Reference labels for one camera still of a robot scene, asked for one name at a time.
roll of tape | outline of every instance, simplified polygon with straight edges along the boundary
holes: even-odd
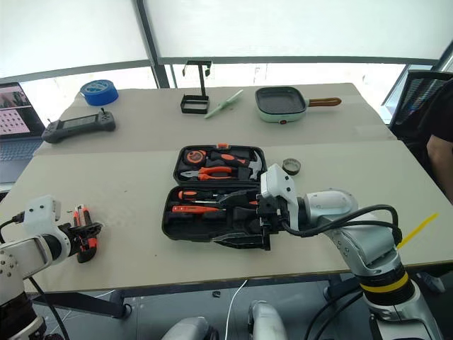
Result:
[[[286,158],[284,161],[283,161],[283,170],[285,170],[285,172],[288,174],[288,175],[297,175],[300,171],[300,167],[301,167],[301,164],[300,164],[300,161],[298,161],[297,159],[294,159],[294,158]]]
[[[118,98],[118,91],[110,80],[93,80],[80,88],[80,93],[88,104],[101,106],[112,103]]]

orange-handled pliers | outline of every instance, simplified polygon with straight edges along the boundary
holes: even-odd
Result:
[[[214,166],[212,168],[200,168],[200,170],[184,171],[180,175],[184,177],[198,177],[201,181],[206,181],[207,179],[232,179],[231,176],[216,177],[210,176],[210,174],[215,174],[217,172],[226,172],[230,174],[233,172],[233,168],[229,166]]]

pan handle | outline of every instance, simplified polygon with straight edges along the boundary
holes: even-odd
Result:
[[[341,99],[339,98],[316,98],[309,99],[309,107],[313,106],[337,106],[341,104]]]

laptop screen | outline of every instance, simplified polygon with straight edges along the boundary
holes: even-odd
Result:
[[[44,129],[19,83],[0,84],[0,139],[39,137]]]

table leg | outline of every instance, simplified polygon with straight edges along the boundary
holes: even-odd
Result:
[[[76,310],[78,312],[105,315],[116,319],[126,319],[131,312],[130,308],[127,308],[128,305],[124,305],[123,300],[119,301],[118,299],[105,301],[81,293],[46,293],[45,296],[49,303],[52,303],[55,307]],[[34,297],[33,302],[46,305],[40,295]]]

